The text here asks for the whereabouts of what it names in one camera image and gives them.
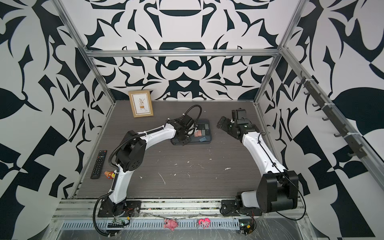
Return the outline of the pink eraser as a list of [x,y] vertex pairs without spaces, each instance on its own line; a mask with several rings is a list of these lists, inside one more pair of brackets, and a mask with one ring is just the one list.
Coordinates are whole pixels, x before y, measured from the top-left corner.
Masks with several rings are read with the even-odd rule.
[[195,137],[201,137],[202,136],[202,131],[201,130],[196,130],[194,133]]

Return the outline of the dark grey storage box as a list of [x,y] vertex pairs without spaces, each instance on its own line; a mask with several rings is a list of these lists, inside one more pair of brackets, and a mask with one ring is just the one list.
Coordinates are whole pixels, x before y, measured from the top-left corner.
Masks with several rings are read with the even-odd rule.
[[[193,129],[193,134],[191,136],[191,142],[188,144],[209,144],[212,141],[212,131],[210,127],[209,120],[202,119],[195,122],[192,118],[187,118],[186,120],[170,120],[168,124],[172,125],[175,130],[179,128]],[[201,137],[195,137],[194,133],[196,130],[202,131]],[[205,142],[200,142],[201,138],[206,138]],[[174,138],[171,139],[171,143],[174,145]]]

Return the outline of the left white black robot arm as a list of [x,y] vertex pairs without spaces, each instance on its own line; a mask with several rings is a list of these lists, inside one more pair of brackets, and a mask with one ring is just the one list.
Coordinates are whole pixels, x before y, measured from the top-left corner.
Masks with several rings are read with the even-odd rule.
[[127,190],[132,175],[142,164],[148,148],[165,140],[177,139],[182,145],[190,141],[197,122],[188,115],[167,120],[160,127],[136,133],[127,132],[120,145],[111,153],[109,164],[115,168],[115,177],[108,194],[104,197],[104,208],[119,216],[124,211]]

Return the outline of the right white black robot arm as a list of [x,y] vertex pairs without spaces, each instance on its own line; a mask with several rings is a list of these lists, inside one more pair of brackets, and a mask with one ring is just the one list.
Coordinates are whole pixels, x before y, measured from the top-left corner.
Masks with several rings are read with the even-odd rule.
[[296,209],[299,197],[299,178],[295,171],[287,170],[273,155],[256,125],[247,118],[245,109],[232,111],[232,118],[221,117],[217,128],[239,140],[250,152],[261,174],[255,191],[237,196],[239,206],[259,209],[262,213]]

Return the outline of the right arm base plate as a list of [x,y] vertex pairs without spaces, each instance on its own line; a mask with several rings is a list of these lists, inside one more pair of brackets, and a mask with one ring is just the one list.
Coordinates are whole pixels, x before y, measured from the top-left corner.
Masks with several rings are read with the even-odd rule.
[[247,208],[237,200],[221,200],[220,213],[225,217],[234,216],[262,216],[259,208]]

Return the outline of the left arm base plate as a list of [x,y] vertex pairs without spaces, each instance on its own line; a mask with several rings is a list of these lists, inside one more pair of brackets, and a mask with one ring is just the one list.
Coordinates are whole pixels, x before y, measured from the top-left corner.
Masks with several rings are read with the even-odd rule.
[[119,204],[113,204],[109,199],[102,200],[97,217],[136,217],[141,211],[141,205],[141,201],[123,201]]

